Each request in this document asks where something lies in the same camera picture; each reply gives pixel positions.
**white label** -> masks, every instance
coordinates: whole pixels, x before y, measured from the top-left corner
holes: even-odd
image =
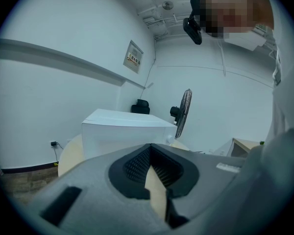
[[[233,173],[239,173],[241,171],[241,168],[239,168],[239,167],[228,165],[228,164],[223,164],[223,163],[217,164],[216,167],[220,170],[226,170],[226,171],[230,171]]]
[[[127,59],[128,59],[128,61],[132,62],[136,66],[137,66],[137,64],[138,65],[140,64],[140,61],[131,52],[129,52],[127,54]]]

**black baseboard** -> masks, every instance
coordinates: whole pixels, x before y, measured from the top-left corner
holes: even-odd
[[[2,169],[3,173],[20,173],[20,172],[29,172],[29,171],[35,171],[35,170],[43,170],[43,169],[49,169],[52,167],[56,167],[55,163],[50,164],[41,164],[36,166],[29,166],[29,167],[22,167],[22,168],[13,168],[13,169]]]

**power cord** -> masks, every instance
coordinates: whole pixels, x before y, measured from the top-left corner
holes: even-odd
[[[59,161],[58,161],[57,153],[55,152],[54,147],[53,147],[53,150],[54,150],[54,154],[55,154],[55,159],[57,160],[57,163],[58,163]]]
[[[62,146],[61,146],[58,142],[57,142],[57,144],[61,147],[62,150],[64,150],[64,149],[62,148]]]
[[[144,88],[143,88],[143,91],[142,91],[141,97],[140,97],[139,99],[142,99],[142,95],[143,95],[143,93],[144,93],[144,90],[145,90],[145,87],[146,87],[146,84],[147,84],[147,81],[148,81],[148,78],[149,78],[149,75],[150,75],[151,68],[153,67],[153,65],[155,64],[156,59],[157,59],[157,57],[156,57],[156,40],[153,40],[153,44],[154,44],[154,48],[155,48],[155,60],[153,61],[152,65],[151,65],[151,67],[150,67],[150,69],[149,69],[149,73],[148,73],[148,76],[147,76],[147,80],[146,80],[145,86],[144,86]]]

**white wall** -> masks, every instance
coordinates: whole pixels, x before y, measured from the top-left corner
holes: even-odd
[[[124,0],[20,0],[0,38],[54,49],[144,85],[152,33]],[[123,66],[130,41],[143,52],[139,74]]]
[[[117,111],[131,112],[131,106],[137,103],[143,91],[142,86],[125,81],[120,89]]]
[[[64,147],[95,109],[115,110],[121,85],[56,55],[0,46],[0,166],[55,162],[50,141]]]
[[[142,99],[150,113],[172,122],[171,106],[184,91],[193,91],[189,115],[179,141],[194,151],[217,149],[232,137],[264,140],[271,123],[272,73],[269,57],[224,44],[226,76],[216,40],[196,46],[189,38],[166,39],[156,45],[156,68]]]
[[[138,74],[123,65],[131,40]],[[0,167],[54,162],[50,141],[65,146],[95,109],[129,111],[154,57],[125,0],[20,0],[0,31]]]

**black slot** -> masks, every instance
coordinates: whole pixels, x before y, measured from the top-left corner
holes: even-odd
[[[49,223],[58,226],[65,214],[71,208],[82,189],[67,187],[54,201],[45,209],[41,217]]]
[[[174,207],[174,204],[172,202],[172,191],[167,190],[167,209],[166,209],[166,223],[170,225],[171,228],[177,228],[181,225],[184,225],[189,221],[184,216],[180,216]]]

